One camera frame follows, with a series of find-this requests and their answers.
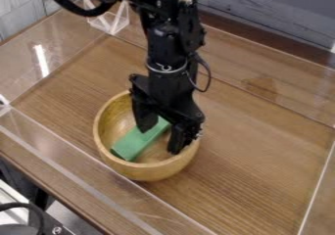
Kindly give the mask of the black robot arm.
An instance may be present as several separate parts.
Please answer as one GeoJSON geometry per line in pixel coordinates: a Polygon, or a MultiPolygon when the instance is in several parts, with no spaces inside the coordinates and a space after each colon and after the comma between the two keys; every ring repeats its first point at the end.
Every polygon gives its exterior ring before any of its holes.
{"type": "MultiPolygon", "coordinates": [[[[122,0],[97,0],[100,4],[92,9],[72,0],[53,1],[71,13],[89,18],[100,16],[122,0]]],[[[148,73],[130,76],[134,117],[143,132],[160,118],[170,122],[167,150],[176,155],[196,140],[204,122],[192,98],[199,89],[198,68],[206,64],[198,54],[206,38],[198,0],[127,1],[139,15],[148,44],[148,73]]]]}

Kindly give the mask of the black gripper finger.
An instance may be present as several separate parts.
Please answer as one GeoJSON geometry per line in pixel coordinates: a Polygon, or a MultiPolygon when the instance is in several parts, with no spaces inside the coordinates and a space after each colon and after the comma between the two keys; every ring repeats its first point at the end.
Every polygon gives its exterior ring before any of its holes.
{"type": "Polygon", "coordinates": [[[132,111],[136,121],[136,126],[143,133],[154,128],[159,122],[158,114],[154,112],[150,105],[140,101],[132,100],[132,111]]]}
{"type": "Polygon", "coordinates": [[[203,118],[183,118],[171,122],[170,140],[167,151],[178,155],[183,148],[198,139],[202,131],[203,118]]]}

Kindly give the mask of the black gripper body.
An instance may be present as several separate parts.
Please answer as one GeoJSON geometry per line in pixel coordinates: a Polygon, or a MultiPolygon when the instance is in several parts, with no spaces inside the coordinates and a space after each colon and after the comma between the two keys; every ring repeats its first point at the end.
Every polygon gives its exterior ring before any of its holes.
{"type": "Polygon", "coordinates": [[[151,106],[159,118],[168,122],[183,118],[203,118],[200,108],[194,101],[198,66],[188,64],[179,70],[163,72],[148,69],[148,74],[131,74],[132,100],[151,106]]]}

